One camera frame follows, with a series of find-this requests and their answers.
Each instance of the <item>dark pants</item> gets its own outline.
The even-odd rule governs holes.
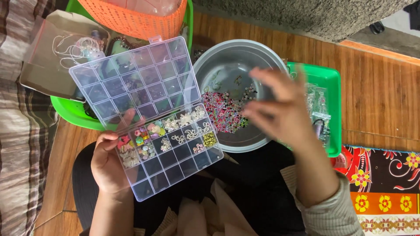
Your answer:
[[[94,148],[95,143],[85,147],[73,166],[74,201],[83,230],[92,223],[99,192],[90,169]],[[302,234],[305,228],[301,213],[279,172],[294,164],[292,152],[272,141],[252,152],[229,155],[239,165],[223,159],[205,170],[234,187],[229,196],[252,228],[259,235]],[[134,227],[145,228],[147,236],[153,234],[168,207],[178,213],[182,197],[214,200],[210,194],[212,182],[192,175],[143,202],[134,200]]]

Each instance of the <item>green plastic tray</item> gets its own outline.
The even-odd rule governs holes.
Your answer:
[[[68,2],[66,11],[74,12],[85,16],[94,21],[89,13],[80,5],[77,0]],[[193,11],[192,0],[187,0],[184,22],[188,25],[188,39],[186,41],[188,51],[191,52],[192,45],[192,29],[193,29]],[[84,113],[83,104],[81,102],[64,99],[61,97],[51,96],[51,102],[57,113],[66,121],[84,128],[95,130],[105,130],[99,120],[95,120]]]
[[[295,63],[288,62],[290,72],[296,72]],[[330,147],[326,150],[329,157],[336,157],[341,152],[341,77],[337,70],[303,64],[308,74],[308,82],[327,88],[327,107],[331,115],[330,120]]]

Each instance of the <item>striped sleeve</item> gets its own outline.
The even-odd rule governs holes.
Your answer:
[[[364,235],[357,219],[353,203],[350,198],[349,181],[337,172],[340,179],[339,190],[330,199],[305,208],[296,198],[296,172],[295,166],[282,169],[281,175],[293,195],[297,208],[302,212],[306,232],[311,236],[358,236]]]

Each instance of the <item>wooden floor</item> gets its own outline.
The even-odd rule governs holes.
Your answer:
[[[337,69],[341,74],[342,141],[364,147],[420,152],[420,66],[349,47],[194,13],[195,44],[251,39],[288,61]],[[97,131],[61,119],[48,168],[35,236],[77,235],[71,168]]]

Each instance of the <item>person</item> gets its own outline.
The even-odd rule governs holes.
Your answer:
[[[78,156],[73,168],[73,191],[84,233],[364,235],[349,182],[331,167],[312,129],[305,74],[299,72],[291,80],[285,71],[254,68],[249,75],[270,87],[275,101],[249,102],[243,115],[274,140],[287,143],[293,153],[270,142],[251,154],[232,154],[237,163],[222,159],[206,168],[205,174],[192,175],[137,202],[114,150],[118,135],[105,131],[79,154],[86,158]],[[89,161],[91,172],[86,167]]]

